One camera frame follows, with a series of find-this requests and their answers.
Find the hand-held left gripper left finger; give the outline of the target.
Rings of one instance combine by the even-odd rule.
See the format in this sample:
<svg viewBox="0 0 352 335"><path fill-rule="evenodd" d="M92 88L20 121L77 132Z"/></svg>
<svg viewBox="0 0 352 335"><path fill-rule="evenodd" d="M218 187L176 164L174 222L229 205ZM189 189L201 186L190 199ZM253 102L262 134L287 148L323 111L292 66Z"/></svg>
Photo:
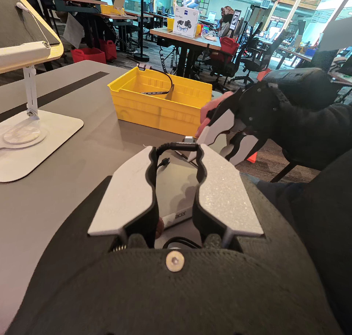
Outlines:
<svg viewBox="0 0 352 335"><path fill-rule="evenodd" d="M155 237L157 162L156 148L147 146L114 172L88 229L90 236Z"/></svg>

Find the cluttered wooden side desk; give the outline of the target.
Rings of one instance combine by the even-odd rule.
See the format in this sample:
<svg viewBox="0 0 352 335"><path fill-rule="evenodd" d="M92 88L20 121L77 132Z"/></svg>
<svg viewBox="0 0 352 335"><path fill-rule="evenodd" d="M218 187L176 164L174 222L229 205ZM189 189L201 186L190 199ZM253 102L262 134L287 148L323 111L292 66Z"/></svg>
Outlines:
<svg viewBox="0 0 352 335"><path fill-rule="evenodd" d="M203 51L221 50L221 43L218 37L215 38L215 41L207 40L203 36L195 38L183 37L169 31L166 27L150 29L149 32L157 37L158 45L161 44L164 47L172 45L181 48L176 72L179 77L190 77L192 67Z"/></svg>

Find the person's right forearm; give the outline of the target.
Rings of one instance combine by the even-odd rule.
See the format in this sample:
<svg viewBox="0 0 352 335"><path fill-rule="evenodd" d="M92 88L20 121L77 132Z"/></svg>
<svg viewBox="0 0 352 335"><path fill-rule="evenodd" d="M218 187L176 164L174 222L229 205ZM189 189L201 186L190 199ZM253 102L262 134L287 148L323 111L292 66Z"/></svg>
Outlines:
<svg viewBox="0 0 352 335"><path fill-rule="evenodd" d="M273 70L263 80L276 83L288 102L271 139L292 157L322 170L345 156L351 161L352 108L334 103L339 84L320 68Z"/></svg>

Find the white printed box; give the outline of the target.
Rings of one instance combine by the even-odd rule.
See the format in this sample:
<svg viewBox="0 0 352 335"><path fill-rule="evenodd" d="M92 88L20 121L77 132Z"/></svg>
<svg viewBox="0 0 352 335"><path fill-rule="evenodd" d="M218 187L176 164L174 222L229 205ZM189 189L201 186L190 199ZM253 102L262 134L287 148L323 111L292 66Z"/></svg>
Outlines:
<svg viewBox="0 0 352 335"><path fill-rule="evenodd" d="M176 6L174 9L173 33L182 37L195 38L198 19L198 10Z"/></svg>

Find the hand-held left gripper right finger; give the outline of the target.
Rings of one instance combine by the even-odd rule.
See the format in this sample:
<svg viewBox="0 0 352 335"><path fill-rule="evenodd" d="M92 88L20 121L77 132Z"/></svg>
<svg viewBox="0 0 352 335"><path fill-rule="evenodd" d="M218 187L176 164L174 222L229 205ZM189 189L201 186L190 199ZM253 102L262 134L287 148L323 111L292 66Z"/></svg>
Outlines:
<svg viewBox="0 0 352 335"><path fill-rule="evenodd" d="M262 226L239 171L205 144L197 146L194 226L203 240L210 234L231 242L235 236L261 237Z"/></svg>

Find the dark board with wooden rim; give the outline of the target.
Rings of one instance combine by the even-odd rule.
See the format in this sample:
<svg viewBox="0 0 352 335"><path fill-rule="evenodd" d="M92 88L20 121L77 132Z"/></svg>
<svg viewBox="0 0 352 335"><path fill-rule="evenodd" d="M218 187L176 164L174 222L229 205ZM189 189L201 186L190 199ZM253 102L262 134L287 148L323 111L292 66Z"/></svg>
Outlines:
<svg viewBox="0 0 352 335"><path fill-rule="evenodd" d="M59 59L60 38L27 0L0 0L0 73Z"/></svg>

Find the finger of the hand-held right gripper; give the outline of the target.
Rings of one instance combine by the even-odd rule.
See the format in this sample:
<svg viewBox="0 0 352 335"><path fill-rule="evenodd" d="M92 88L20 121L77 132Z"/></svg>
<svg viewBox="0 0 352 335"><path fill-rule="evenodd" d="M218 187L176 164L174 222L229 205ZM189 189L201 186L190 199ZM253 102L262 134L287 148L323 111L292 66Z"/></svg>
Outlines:
<svg viewBox="0 0 352 335"><path fill-rule="evenodd" d="M232 146L228 154L228 161L236 166L245 161L266 143L267 138L258 139L255 136L233 136L229 142Z"/></svg>
<svg viewBox="0 0 352 335"><path fill-rule="evenodd" d="M208 112L210 122L197 139L197 145L213 144L216 138L225 132L238 132L243 129L242 122L235 117L238 105L218 105Z"/></svg>

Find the black office chair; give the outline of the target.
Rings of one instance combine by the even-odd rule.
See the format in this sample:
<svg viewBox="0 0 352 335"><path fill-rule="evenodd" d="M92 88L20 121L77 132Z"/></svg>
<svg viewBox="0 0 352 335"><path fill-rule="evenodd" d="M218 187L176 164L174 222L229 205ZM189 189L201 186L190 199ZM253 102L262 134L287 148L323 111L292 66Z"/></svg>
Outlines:
<svg viewBox="0 0 352 335"><path fill-rule="evenodd" d="M227 53L225 51L219 50L217 53L217 58L209 58L205 64L211 66L210 76L216 75L216 80L208 82L208 84L212 85L212 90L219 91L224 93L229 91L226 88L226 81L228 78L234 77L236 72L239 69L242 55L249 47L253 39L257 34L261 32L263 22L260 22L257 29L253 32L253 34L248 38L247 42L241 47L240 51L237 54Z"/></svg>

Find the red plastic container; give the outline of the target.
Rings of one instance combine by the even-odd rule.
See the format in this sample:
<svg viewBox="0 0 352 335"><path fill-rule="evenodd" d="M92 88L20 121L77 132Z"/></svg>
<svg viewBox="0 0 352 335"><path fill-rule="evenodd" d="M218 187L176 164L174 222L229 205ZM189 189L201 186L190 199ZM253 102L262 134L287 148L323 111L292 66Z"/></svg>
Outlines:
<svg viewBox="0 0 352 335"><path fill-rule="evenodd" d="M240 46L235 39L229 37L222 37L219 39L221 44L221 53L227 56L234 56Z"/></svg>

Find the white stand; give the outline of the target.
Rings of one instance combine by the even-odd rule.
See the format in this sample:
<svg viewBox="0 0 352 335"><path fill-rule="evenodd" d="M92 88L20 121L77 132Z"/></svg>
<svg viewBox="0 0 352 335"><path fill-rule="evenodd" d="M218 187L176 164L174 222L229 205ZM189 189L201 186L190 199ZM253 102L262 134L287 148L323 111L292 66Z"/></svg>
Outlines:
<svg viewBox="0 0 352 335"><path fill-rule="evenodd" d="M23 73L26 110L1 123L1 183L26 177L84 126L81 119L39 110L35 66Z"/></svg>

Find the yellow plastic bin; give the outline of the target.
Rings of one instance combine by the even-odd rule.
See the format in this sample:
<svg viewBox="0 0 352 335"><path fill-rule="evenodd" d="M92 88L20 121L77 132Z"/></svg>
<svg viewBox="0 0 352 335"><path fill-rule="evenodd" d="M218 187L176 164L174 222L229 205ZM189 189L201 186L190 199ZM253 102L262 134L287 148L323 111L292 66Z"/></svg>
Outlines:
<svg viewBox="0 0 352 335"><path fill-rule="evenodd" d="M166 95L142 92L169 91ZM108 84L117 118L179 135L195 135L200 126L200 110L212 98L208 83L135 67Z"/></svg>

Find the person's right hand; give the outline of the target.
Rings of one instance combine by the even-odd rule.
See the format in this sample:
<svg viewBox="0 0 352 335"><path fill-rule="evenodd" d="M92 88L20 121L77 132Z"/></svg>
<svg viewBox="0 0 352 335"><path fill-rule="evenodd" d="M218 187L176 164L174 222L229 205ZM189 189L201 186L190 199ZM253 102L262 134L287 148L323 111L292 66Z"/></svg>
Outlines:
<svg viewBox="0 0 352 335"><path fill-rule="evenodd" d="M216 99L209 101L201 108L201 110L200 110L200 126L198 127L196 134L194 135L195 138L199 138L199 136L202 133L202 131L204 130L205 126L207 126L209 124L210 118L208 117L208 112L216 109L222 101L224 101L225 99L227 99L228 97L230 97L233 94L234 94L234 92L227 91L224 94L222 94L221 96L217 97Z"/></svg>

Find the red floor container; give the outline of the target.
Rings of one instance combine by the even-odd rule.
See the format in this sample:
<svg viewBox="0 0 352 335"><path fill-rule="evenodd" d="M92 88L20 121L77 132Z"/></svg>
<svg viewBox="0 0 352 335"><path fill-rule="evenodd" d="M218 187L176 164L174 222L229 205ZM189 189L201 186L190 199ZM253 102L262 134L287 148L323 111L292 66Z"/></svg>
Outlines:
<svg viewBox="0 0 352 335"><path fill-rule="evenodd" d="M84 60L91 60L94 62L106 64L105 53L99 50L98 48L87 47L81 49L74 49L70 52L74 63L81 62Z"/></svg>
<svg viewBox="0 0 352 335"><path fill-rule="evenodd" d="M111 40L99 39L100 50L105 54L106 61L114 61L117 59L116 45Z"/></svg>

